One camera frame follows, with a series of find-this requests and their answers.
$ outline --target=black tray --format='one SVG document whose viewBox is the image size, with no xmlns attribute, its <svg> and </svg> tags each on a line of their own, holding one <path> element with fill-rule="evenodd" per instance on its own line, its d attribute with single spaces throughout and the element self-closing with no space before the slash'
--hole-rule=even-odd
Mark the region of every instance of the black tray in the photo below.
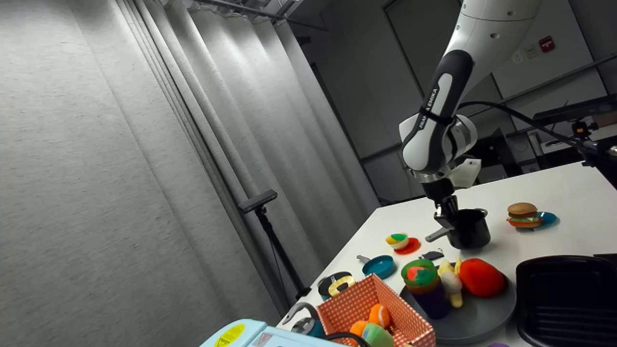
<svg viewBox="0 0 617 347">
<path fill-rule="evenodd" d="M 518 327 L 539 347 L 617 345 L 617 256 L 546 256 L 518 265 Z"/>
</svg>

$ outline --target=plastic basket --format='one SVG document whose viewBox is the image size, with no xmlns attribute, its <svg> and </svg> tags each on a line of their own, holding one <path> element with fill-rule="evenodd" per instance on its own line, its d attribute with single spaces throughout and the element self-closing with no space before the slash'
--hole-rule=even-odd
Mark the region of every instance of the plastic basket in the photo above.
<svg viewBox="0 0 617 347">
<path fill-rule="evenodd" d="M 377 302 L 385 304 L 392 314 L 396 347 L 437 345 L 437 331 L 433 325 L 377 275 L 369 275 L 352 285 L 344 292 L 323 302 L 317 310 L 327 333 L 336 333 L 350 331 L 352 323 L 358 319 L 367 319 L 371 306 Z"/>
</svg>

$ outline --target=curtain fold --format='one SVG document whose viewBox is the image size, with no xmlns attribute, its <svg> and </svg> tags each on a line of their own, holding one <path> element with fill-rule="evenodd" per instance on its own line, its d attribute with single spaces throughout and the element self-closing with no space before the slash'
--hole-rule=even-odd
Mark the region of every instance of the curtain fold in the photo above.
<svg viewBox="0 0 617 347">
<path fill-rule="evenodd" d="M 369 217 L 377 196 L 288 23 L 223 15 L 182 0 L 155 15 L 182 73 L 194 113 L 215 144 L 238 202 L 277 188 L 269 215 L 305 283 Z M 269 240 L 250 217 L 263 248 Z"/>
</svg>

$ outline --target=table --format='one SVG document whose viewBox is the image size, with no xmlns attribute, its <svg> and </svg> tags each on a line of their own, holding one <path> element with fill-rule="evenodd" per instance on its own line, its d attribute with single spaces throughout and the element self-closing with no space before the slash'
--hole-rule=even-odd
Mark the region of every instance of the table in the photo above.
<svg viewBox="0 0 617 347">
<path fill-rule="evenodd" d="M 363 227 L 350 238 L 340 254 L 319 275 L 331 275 L 334 271 L 348 269 L 356 279 L 363 279 L 363 265 L 358 254 L 379 256 L 394 254 L 386 244 L 390 233 L 410 233 L 423 240 L 423 248 L 415 254 L 398 256 L 400 265 L 415 260 L 419 254 L 442 248 L 446 258 L 460 256 L 483 256 L 498 265 L 510 279 L 516 279 L 516 267 L 519 262 L 548 254 L 599 254 L 617 250 L 617 192 L 595 167 L 585 167 L 581 161 L 527 173 L 504 181 L 477 184 L 458 190 L 460 208 L 487 208 L 489 227 L 492 240 L 481 252 L 464 252 L 442 237 L 437 242 L 425 242 L 425 237 L 440 225 L 433 219 L 435 204 L 429 198 L 385 206 L 373 211 Z M 556 227 L 519 233 L 508 221 L 508 206 L 512 202 L 529 200 L 541 210 L 550 210 L 560 215 Z M 311 292 L 304 298 L 311 304 L 321 304 L 323 298 L 317 289 L 317 281 L 311 285 Z M 390 287 L 400 291 L 404 279 L 392 275 L 386 279 Z M 491 343 L 527 345 L 514 325 L 504 327 Z"/>
</svg>

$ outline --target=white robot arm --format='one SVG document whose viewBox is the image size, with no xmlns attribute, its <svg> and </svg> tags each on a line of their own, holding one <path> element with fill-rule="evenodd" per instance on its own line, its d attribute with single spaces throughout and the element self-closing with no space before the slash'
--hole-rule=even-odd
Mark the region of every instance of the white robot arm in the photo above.
<svg viewBox="0 0 617 347">
<path fill-rule="evenodd" d="M 440 206 L 454 194 L 450 165 L 479 136 L 458 105 L 516 51 L 539 7 L 541 0 L 465 0 L 421 111 L 400 125 L 404 159 Z"/>
</svg>

